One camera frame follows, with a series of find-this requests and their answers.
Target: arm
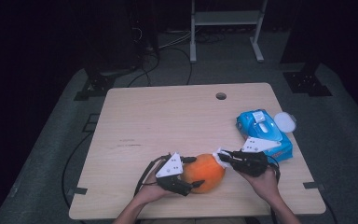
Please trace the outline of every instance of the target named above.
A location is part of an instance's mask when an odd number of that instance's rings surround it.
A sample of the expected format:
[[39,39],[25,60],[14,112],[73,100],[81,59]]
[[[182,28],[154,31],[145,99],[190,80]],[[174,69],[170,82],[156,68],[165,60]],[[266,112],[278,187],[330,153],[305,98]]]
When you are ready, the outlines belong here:
[[255,193],[266,201],[276,213],[278,219],[284,224],[298,224],[300,221],[292,212],[292,210],[284,202],[278,190],[278,183],[275,178],[274,170],[269,167],[264,174],[259,177],[252,177],[247,174],[238,172],[245,178]]
[[114,224],[134,223],[139,213],[148,204],[164,197],[172,192],[162,189],[156,183],[156,169],[154,169],[146,178],[145,183],[139,192],[133,197],[129,204],[124,208],[120,215],[113,222]]

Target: hand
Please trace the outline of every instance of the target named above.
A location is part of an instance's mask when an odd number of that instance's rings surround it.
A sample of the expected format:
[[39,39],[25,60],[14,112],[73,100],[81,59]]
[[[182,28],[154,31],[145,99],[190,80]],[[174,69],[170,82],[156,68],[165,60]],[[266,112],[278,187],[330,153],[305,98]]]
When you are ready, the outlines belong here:
[[163,189],[157,184],[156,171],[159,167],[159,164],[156,168],[150,172],[147,176],[144,185],[141,187],[139,192],[135,195],[135,198],[140,200],[142,203],[152,203],[157,201],[172,192]]
[[275,171],[271,167],[268,167],[266,172],[258,177],[253,177],[242,172],[238,173],[251,184],[255,193],[267,203],[277,196],[281,197]]

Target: floor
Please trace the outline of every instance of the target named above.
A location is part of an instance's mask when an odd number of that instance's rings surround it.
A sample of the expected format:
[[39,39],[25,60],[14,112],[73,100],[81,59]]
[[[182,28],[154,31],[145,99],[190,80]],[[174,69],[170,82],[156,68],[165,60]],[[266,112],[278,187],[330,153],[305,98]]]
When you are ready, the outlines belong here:
[[[198,44],[198,60],[188,60],[188,42],[162,49],[160,60],[145,56],[144,70],[117,78],[113,88],[267,82],[283,111],[296,117],[294,132],[321,194],[332,210],[300,216],[310,223],[358,223],[358,106],[342,86],[337,74],[321,64],[316,71],[332,96],[310,97],[292,93],[283,72],[298,64],[280,64],[287,32],[262,32],[259,45],[265,57],[258,63],[249,37],[252,33],[208,35]],[[165,45],[178,34],[159,36]],[[51,113],[12,191],[0,209],[0,223],[110,223],[112,220],[72,220],[68,205],[81,174],[90,145],[88,130],[98,121],[103,96],[75,101],[87,81],[84,70],[74,74]],[[84,130],[85,124],[91,123]],[[263,224],[270,217],[259,217]]]

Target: table hole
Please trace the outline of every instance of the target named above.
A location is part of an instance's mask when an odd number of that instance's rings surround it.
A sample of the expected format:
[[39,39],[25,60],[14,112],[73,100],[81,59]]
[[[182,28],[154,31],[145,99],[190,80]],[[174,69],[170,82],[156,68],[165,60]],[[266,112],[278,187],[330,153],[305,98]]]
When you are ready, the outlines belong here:
[[226,96],[226,94],[223,93],[223,92],[218,92],[218,93],[216,94],[216,98],[217,98],[218,100],[226,100],[227,96]]

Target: dark background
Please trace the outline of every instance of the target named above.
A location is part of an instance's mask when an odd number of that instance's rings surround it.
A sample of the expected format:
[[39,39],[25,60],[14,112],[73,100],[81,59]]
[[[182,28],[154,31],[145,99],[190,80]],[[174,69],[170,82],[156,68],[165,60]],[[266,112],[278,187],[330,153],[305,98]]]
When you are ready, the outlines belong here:
[[[259,4],[198,0],[197,6],[232,10]],[[148,6],[124,0],[0,0],[0,205],[76,71],[139,65],[143,46],[133,44],[131,27],[189,29],[189,0],[155,0],[154,9],[145,13]],[[358,3],[269,1],[263,30],[289,29],[282,63],[325,63],[358,104]]]

